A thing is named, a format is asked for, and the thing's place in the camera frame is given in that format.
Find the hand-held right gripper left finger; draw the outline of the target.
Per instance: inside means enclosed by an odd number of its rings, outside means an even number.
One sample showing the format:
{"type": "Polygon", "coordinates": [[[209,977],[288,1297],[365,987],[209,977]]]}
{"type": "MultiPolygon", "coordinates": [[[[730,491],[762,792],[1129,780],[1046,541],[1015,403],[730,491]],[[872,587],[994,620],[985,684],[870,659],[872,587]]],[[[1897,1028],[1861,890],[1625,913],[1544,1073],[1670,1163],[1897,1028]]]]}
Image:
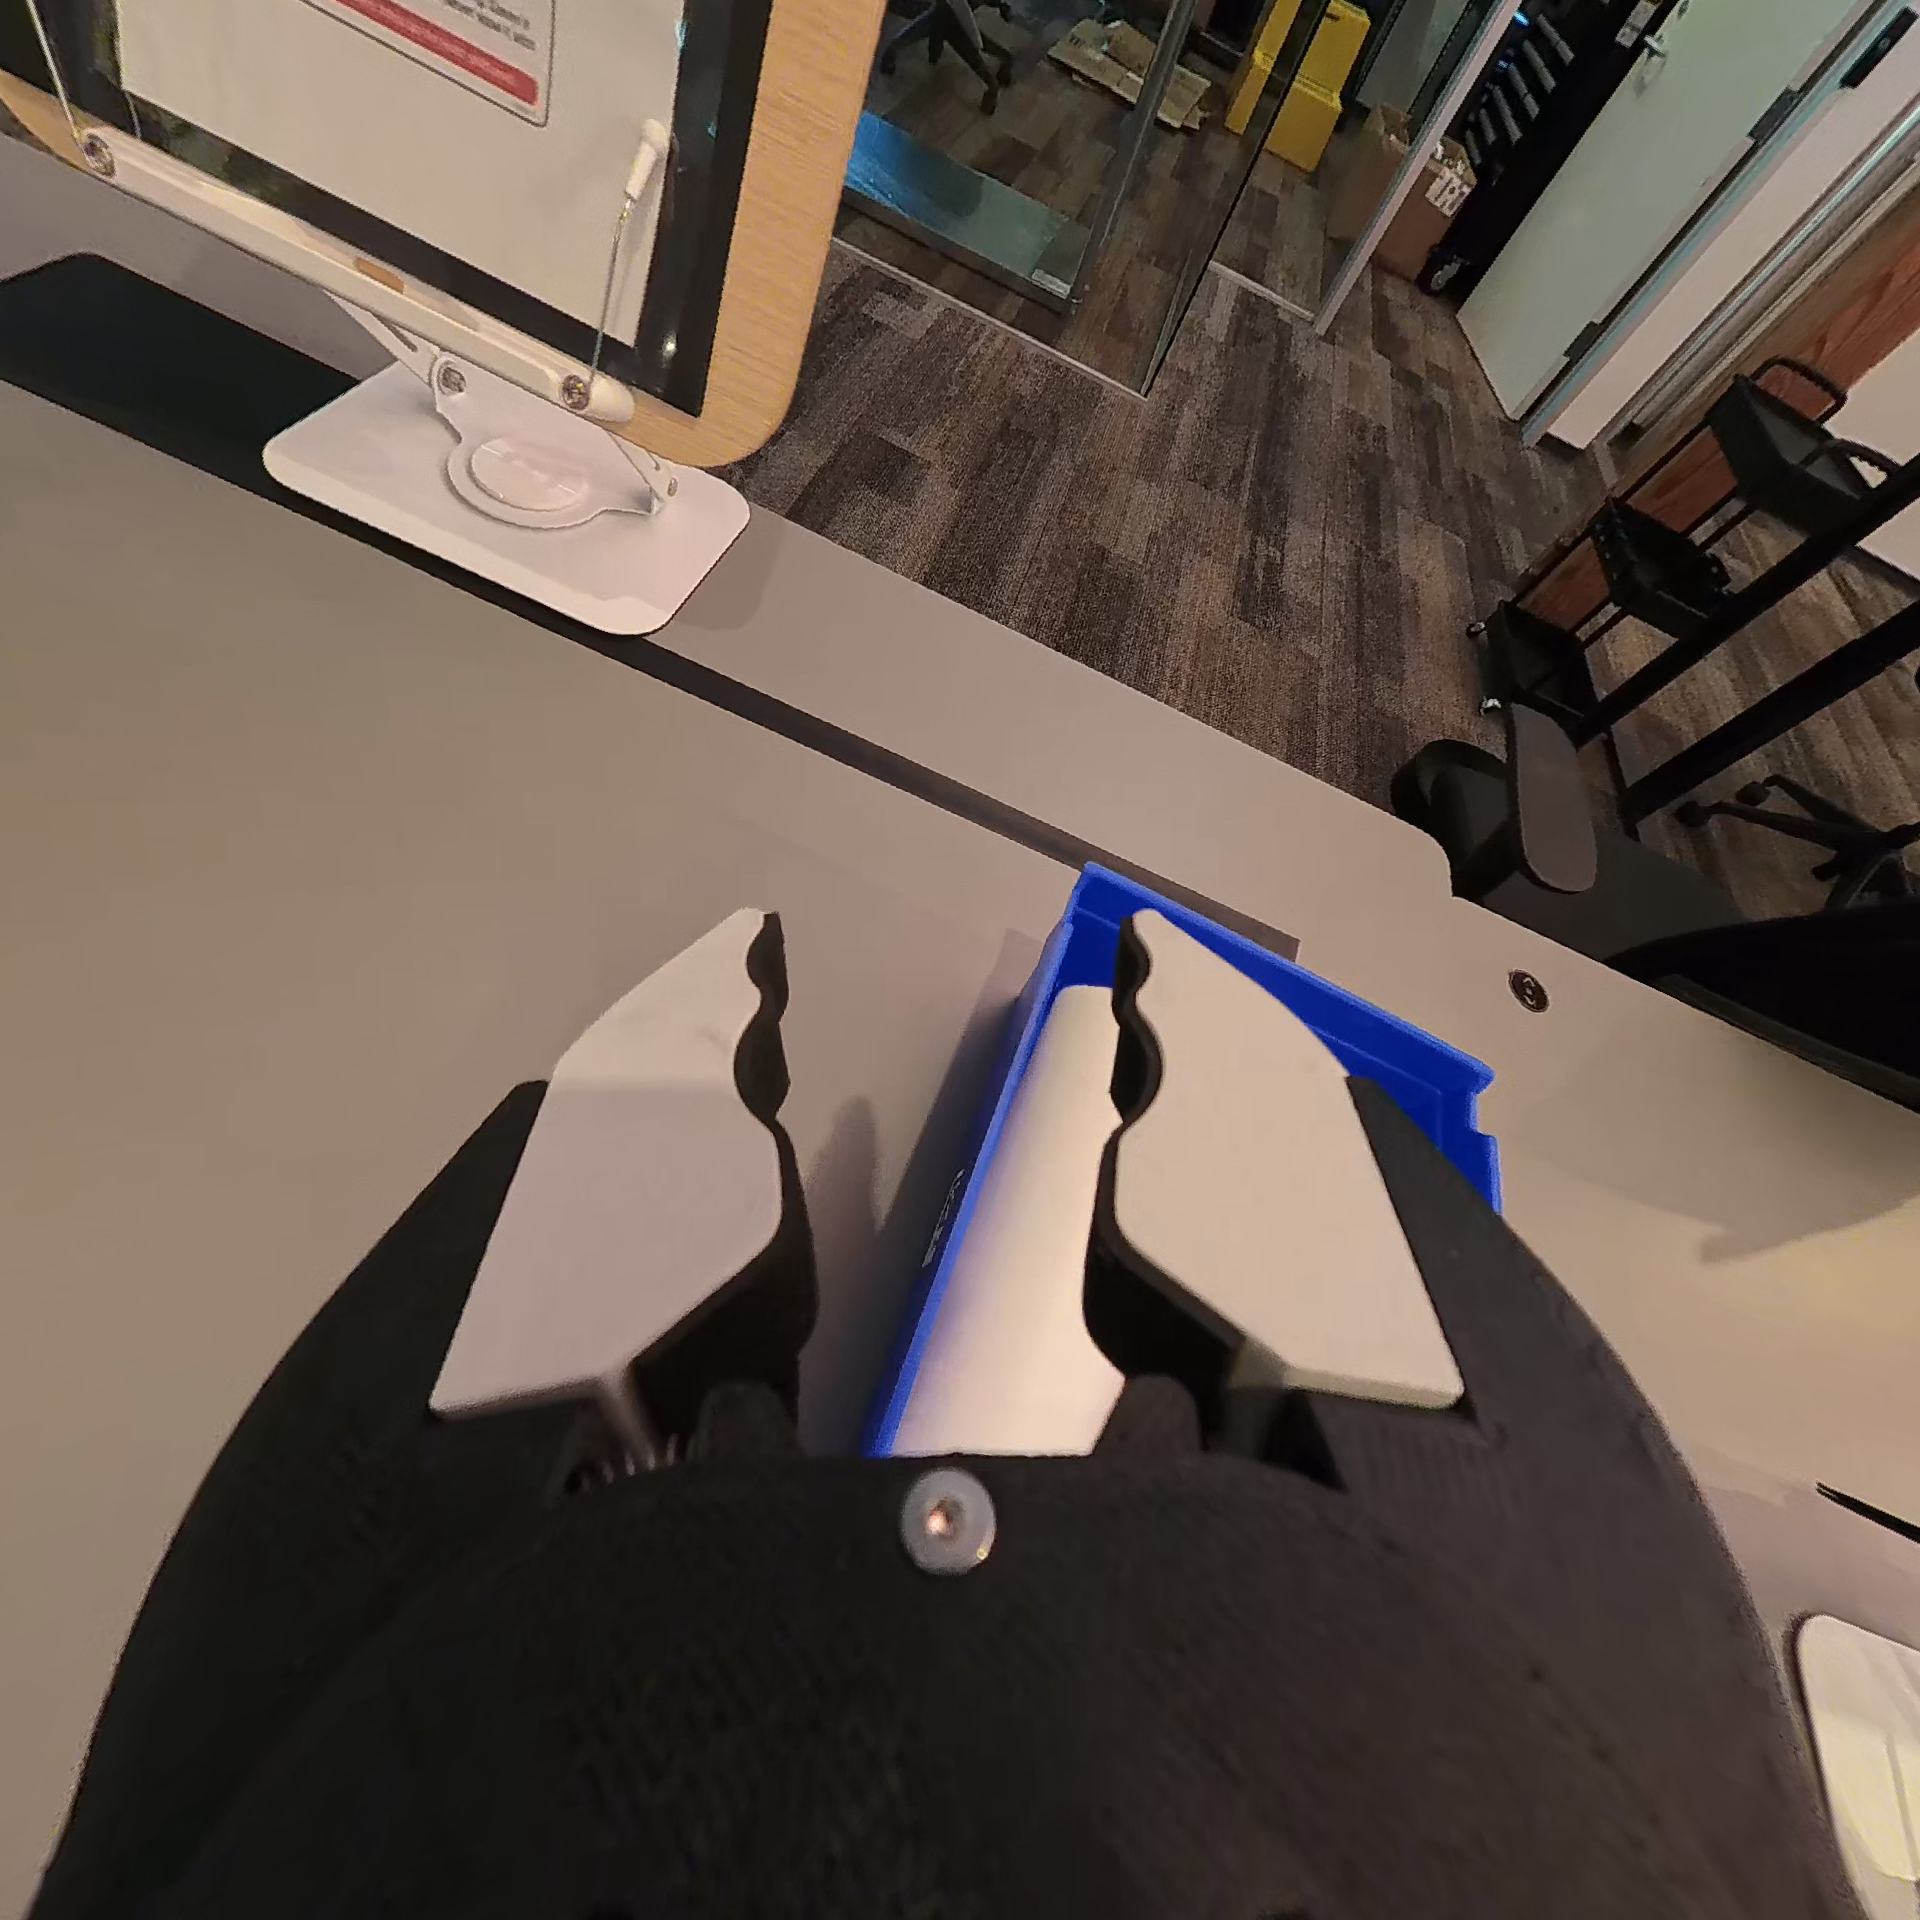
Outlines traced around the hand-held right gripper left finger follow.
{"type": "Polygon", "coordinates": [[[781,915],[744,908],[560,1056],[431,1409],[589,1403],[654,1468],[707,1396],[800,1411],[818,1314],[790,1090],[781,915]]]}

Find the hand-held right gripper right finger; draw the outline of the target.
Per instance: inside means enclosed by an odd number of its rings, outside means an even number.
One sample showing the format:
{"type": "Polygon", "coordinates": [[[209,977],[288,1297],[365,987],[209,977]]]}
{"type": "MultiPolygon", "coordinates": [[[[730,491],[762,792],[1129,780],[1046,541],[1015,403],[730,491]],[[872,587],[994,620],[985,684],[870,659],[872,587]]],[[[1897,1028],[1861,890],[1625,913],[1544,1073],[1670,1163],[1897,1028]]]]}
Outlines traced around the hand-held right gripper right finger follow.
{"type": "Polygon", "coordinates": [[[1083,1320],[1206,1452],[1315,1455],[1311,1401],[1461,1424],[1467,1384],[1368,1133],[1307,1021],[1170,915],[1119,940],[1083,1320]]]}

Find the white cylindrical roll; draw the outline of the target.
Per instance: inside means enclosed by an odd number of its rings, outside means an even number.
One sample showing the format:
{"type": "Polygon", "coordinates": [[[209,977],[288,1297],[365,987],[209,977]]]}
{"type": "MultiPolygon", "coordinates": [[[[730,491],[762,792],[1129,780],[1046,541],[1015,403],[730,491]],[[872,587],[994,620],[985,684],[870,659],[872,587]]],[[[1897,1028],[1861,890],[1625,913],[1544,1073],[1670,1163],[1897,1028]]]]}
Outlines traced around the white cylindrical roll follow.
{"type": "Polygon", "coordinates": [[[1088,1331],[1101,1165],[1119,1131],[1113,992],[1056,995],[935,1305],[888,1456],[1083,1456],[1123,1393],[1088,1331]]]}

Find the blue plastic bin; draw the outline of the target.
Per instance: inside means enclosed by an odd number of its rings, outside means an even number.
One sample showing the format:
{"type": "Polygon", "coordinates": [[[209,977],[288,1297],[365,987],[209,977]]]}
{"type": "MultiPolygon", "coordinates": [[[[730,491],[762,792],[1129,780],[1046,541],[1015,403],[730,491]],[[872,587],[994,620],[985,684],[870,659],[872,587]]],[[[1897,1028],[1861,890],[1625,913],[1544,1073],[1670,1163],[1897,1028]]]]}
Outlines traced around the blue plastic bin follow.
{"type": "Polygon", "coordinates": [[[955,1247],[970,1233],[983,1169],[999,1153],[1007,1115],[1053,1003],[1067,987],[1109,992],[1121,929],[1149,908],[1178,922],[1195,943],[1285,1001],[1341,1059],[1347,1074],[1391,1093],[1489,1208],[1505,1212],[1499,1143],[1480,1128],[1481,1093],[1497,1080],[1494,1068],[1302,965],[1302,943],[1295,932],[1210,896],[1154,891],[1138,875],[1091,863],[1077,875],[1063,917],[1048,935],[1038,965],[1005,1020],[993,1074],[977,1100],[965,1153],[947,1186],[919,1274],[909,1288],[903,1320],[873,1391],[857,1442],[861,1456],[896,1452],[911,1391],[929,1375],[925,1351],[944,1305],[955,1247]]]}

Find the grey desk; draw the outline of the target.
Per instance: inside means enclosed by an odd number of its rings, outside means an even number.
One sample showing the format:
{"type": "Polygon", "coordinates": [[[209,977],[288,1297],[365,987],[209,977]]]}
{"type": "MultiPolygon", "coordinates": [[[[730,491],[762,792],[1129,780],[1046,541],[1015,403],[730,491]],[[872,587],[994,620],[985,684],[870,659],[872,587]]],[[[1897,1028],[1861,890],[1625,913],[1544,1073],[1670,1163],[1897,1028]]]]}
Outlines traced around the grey desk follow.
{"type": "Polygon", "coordinates": [[[1439,848],[754,511],[602,653],[6,386],[6,1916],[257,1387],[517,1083],[784,922],[846,1450],[1087,863],[1496,1069],[1505,1212],[1777,1635],[1915,1643],[1915,1115],[1454,901],[1439,848]],[[1544,981],[1531,1015],[1511,969],[1544,981]]]}

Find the black office chair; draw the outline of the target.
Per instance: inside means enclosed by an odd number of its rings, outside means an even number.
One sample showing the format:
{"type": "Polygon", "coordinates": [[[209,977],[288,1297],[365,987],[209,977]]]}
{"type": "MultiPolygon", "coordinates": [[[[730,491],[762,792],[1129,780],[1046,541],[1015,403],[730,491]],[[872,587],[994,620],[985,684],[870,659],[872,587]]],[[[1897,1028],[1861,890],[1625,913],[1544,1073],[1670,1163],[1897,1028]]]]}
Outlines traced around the black office chair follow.
{"type": "Polygon", "coordinates": [[[1871,827],[1785,776],[1685,802],[1685,825],[1755,825],[1824,852],[1818,909],[1751,919],[1705,874],[1600,825],[1576,746],[1528,705],[1505,708],[1502,755],[1435,739],[1389,801],[1447,856],[1454,896],[1915,1114],[1915,825],[1871,827]]]}

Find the white document stand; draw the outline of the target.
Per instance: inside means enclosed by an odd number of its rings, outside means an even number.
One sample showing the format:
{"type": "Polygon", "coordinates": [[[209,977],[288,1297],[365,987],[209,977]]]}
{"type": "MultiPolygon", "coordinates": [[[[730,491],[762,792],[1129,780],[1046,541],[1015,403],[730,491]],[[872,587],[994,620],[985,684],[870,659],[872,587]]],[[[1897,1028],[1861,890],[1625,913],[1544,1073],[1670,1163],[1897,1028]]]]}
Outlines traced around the white document stand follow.
{"type": "Polygon", "coordinates": [[[97,177],[322,289],[391,367],[282,429],[273,480],[611,635],[658,633],[750,524],[733,485],[623,436],[611,376],[361,257],[136,135],[69,130],[97,177]]]}

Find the white rounded device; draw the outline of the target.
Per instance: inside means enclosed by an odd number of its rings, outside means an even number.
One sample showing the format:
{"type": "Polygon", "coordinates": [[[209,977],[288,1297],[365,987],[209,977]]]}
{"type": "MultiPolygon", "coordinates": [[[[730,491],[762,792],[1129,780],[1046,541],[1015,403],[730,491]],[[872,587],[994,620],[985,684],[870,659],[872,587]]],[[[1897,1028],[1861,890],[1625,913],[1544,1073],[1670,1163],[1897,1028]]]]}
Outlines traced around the white rounded device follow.
{"type": "Polygon", "coordinates": [[[1835,1616],[1794,1664],[1841,1859],[1871,1917],[1918,1916],[1918,1651],[1835,1616]]]}

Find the light wood panel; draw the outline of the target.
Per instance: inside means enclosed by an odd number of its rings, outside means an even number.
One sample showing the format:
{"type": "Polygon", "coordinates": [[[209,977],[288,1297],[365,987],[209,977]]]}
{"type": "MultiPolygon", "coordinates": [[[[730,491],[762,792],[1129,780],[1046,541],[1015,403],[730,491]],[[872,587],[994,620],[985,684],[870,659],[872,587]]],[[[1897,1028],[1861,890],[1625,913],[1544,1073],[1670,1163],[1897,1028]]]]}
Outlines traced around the light wood panel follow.
{"type": "Polygon", "coordinates": [[[774,3],[744,155],[705,409],[639,394],[614,433],[671,464],[721,469],[782,425],[822,293],[883,3],[774,3]]]}

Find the black utility cart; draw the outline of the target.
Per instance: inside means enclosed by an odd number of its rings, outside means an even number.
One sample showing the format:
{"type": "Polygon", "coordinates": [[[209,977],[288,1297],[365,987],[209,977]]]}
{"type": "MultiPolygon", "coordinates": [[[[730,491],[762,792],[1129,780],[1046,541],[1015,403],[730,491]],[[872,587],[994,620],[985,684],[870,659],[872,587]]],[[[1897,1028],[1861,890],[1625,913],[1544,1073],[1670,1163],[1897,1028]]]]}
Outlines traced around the black utility cart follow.
{"type": "Polygon", "coordinates": [[[1915,506],[1915,460],[1834,429],[1847,391],[1771,356],[1735,376],[1691,429],[1550,549],[1470,637],[1480,707],[1544,708],[1595,741],[1701,665],[1793,587],[1787,564],[1737,584],[1722,547],[1751,520],[1800,537],[1814,570],[1915,506]]]}

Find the white door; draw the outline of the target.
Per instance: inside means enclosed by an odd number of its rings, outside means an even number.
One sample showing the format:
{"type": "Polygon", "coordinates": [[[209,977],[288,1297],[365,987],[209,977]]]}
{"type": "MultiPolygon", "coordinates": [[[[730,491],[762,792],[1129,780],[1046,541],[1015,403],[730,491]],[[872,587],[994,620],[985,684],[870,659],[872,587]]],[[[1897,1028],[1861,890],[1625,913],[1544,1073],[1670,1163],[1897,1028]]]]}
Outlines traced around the white door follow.
{"type": "Polygon", "coordinates": [[[1915,101],[1915,5],[1674,5],[1459,323],[1526,442],[1589,449],[1915,101]]]}

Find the white instruction sheet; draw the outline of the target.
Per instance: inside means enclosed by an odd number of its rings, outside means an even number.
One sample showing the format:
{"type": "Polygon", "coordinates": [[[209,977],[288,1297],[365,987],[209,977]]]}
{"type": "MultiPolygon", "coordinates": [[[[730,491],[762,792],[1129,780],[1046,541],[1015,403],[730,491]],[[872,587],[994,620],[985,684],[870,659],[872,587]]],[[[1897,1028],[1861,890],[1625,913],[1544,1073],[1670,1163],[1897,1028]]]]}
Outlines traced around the white instruction sheet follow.
{"type": "Polygon", "coordinates": [[[678,3],[131,3],[123,88],[630,344],[678,3]]]}

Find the black storage rack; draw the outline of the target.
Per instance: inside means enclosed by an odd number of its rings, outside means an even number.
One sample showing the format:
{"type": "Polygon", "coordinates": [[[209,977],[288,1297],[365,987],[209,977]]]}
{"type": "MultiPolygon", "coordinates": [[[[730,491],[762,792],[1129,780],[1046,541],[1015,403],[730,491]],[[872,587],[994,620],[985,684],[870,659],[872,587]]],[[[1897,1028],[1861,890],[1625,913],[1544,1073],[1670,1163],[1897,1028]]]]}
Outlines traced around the black storage rack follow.
{"type": "Polygon", "coordinates": [[[1519,12],[1449,128],[1475,188],[1416,279],[1425,293],[1461,304],[1478,289],[1670,12],[1670,3],[1538,3],[1519,12]]]}

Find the yellow box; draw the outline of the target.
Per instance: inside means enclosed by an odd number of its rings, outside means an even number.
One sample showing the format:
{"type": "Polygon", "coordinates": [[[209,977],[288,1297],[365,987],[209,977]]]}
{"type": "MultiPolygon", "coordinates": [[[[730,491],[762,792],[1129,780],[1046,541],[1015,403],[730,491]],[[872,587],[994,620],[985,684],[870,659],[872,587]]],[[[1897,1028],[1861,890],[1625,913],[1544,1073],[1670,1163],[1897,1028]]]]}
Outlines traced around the yellow box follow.
{"type": "MultiPolygon", "coordinates": [[[[1233,135],[1239,137],[1248,130],[1274,74],[1280,68],[1280,55],[1298,9],[1298,3],[1262,5],[1250,49],[1230,82],[1225,127],[1233,135]]],[[[1283,157],[1304,177],[1320,170],[1338,128],[1343,95],[1370,31],[1371,19],[1365,7],[1329,3],[1329,12],[1266,135],[1266,154],[1283,157]]]]}

